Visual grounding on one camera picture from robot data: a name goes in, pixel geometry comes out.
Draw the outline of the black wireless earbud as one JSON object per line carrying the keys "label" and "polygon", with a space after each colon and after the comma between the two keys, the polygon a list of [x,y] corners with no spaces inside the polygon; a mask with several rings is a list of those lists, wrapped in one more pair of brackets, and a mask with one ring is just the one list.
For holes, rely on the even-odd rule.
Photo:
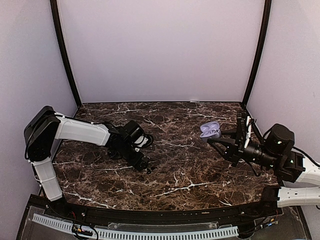
{"label": "black wireless earbud", "polygon": [[146,169],[146,173],[149,175],[149,174],[151,174],[155,169],[156,169],[155,166],[148,167],[148,168]]}

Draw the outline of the purple earbud charging case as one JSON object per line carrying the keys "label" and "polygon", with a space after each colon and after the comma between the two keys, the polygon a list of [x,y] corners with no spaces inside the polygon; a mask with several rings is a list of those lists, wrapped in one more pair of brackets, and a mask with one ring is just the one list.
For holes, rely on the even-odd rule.
{"label": "purple earbud charging case", "polygon": [[217,121],[210,121],[204,123],[200,126],[201,135],[200,139],[206,143],[208,139],[220,138],[222,133],[220,129],[220,124]]}

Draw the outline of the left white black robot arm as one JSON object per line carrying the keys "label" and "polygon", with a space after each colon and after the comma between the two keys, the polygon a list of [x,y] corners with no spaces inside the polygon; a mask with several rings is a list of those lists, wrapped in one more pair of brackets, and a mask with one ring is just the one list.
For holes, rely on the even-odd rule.
{"label": "left white black robot arm", "polygon": [[56,140],[72,140],[106,147],[112,159],[124,159],[137,171],[148,168],[148,158],[141,153],[153,144],[152,135],[145,133],[134,120],[124,126],[110,122],[89,122],[75,119],[44,106],[30,121],[23,132],[24,158],[30,162],[44,193],[51,201],[51,210],[60,218],[67,218],[70,206],[61,198],[59,185],[51,159],[51,150]]}

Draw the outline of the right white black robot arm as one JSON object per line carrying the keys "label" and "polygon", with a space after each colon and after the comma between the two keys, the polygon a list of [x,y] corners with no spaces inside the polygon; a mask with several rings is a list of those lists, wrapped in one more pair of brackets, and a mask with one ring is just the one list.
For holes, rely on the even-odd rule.
{"label": "right white black robot arm", "polygon": [[295,134],[276,123],[261,135],[255,119],[245,111],[236,115],[236,127],[221,130],[217,121],[200,126],[200,138],[224,160],[236,167],[243,160],[249,166],[272,170],[279,183],[305,183],[309,187],[267,186],[262,191],[255,213],[266,217],[276,208],[320,205],[320,164],[295,147]]}

